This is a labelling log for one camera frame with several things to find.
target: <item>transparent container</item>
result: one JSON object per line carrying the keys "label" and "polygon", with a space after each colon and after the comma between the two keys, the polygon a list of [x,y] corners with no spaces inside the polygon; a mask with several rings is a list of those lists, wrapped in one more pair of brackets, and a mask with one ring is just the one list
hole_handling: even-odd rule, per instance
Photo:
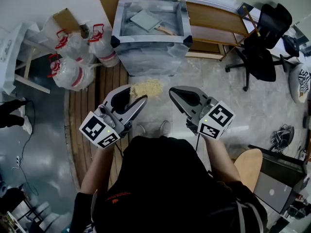
{"label": "transparent container", "polygon": [[[101,27],[101,30],[96,30],[95,27]],[[104,31],[103,24],[95,24],[92,37],[88,40],[89,52],[93,53],[105,67],[114,67],[120,61],[110,45],[111,35],[111,31]]]}
{"label": "transparent container", "polygon": [[[55,56],[57,60],[52,62],[51,59]],[[87,88],[95,78],[93,68],[80,67],[76,61],[69,57],[58,59],[58,54],[53,54],[49,59],[52,73],[48,77],[53,77],[58,87],[79,91]]]}
{"label": "transparent container", "polygon": [[69,57],[82,65],[89,66],[95,61],[95,56],[88,51],[87,40],[80,33],[70,33],[65,30],[57,32],[59,44],[55,47],[62,57]]}

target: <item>black office chair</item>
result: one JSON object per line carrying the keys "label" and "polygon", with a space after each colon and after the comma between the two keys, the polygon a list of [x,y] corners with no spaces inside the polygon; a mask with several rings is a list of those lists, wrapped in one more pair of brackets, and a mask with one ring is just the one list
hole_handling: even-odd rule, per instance
{"label": "black office chair", "polygon": [[243,51],[235,48],[243,63],[225,68],[225,71],[229,72],[233,68],[245,67],[246,86],[243,87],[244,91],[248,90],[250,74],[258,80],[266,82],[276,80],[273,59],[267,49],[274,48],[291,24],[292,16],[281,4],[278,4],[276,8],[268,4],[263,5],[257,25],[260,37],[253,33],[245,39]]}

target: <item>sneaker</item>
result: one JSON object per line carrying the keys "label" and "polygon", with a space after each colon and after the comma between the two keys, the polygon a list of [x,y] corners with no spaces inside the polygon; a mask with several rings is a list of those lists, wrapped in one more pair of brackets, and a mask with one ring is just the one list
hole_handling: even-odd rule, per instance
{"label": "sneaker", "polygon": [[166,136],[168,137],[171,133],[171,123],[168,120],[165,120],[162,122],[160,126],[160,136]]}
{"label": "sneaker", "polygon": [[18,108],[21,117],[25,117],[25,105]]}
{"label": "sneaker", "polygon": [[24,116],[24,125],[22,126],[24,131],[27,131],[28,134],[32,134],[33,127],[27,116]]}
{"label": "sneaker", "polygon": [[135,128],[135,136],[145,136],[145,135],[146,135],[145,128],[141,124],[138,124]]}

